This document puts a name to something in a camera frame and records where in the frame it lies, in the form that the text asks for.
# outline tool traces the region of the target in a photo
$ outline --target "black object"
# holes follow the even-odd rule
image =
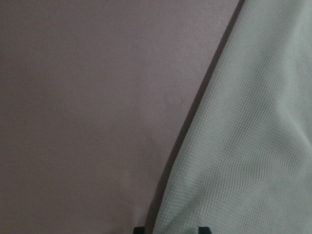
[[[133,234],[145,234],[145,227],[135,227]]]
[[[210,228],[208,227],[199,227],[198,234],[212,234]]]

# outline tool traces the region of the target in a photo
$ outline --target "smooth surface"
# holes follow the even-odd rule
[[[1,1],[0,233],[143,226],[237,2]]]
[[[312,1],[246,0],[153,234],[312,233]]]

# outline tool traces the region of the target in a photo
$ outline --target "brown surface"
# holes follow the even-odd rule
[[[0,233],[144,225],[237,2],[1,1]]]

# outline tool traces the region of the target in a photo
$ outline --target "cloth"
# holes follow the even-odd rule
[[[312,1],[247,0],[154,234],[312,233]]]

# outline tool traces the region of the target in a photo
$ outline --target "textured fabric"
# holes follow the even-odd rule
[[[247,0],[154,234],[312,233],[312,1]]]

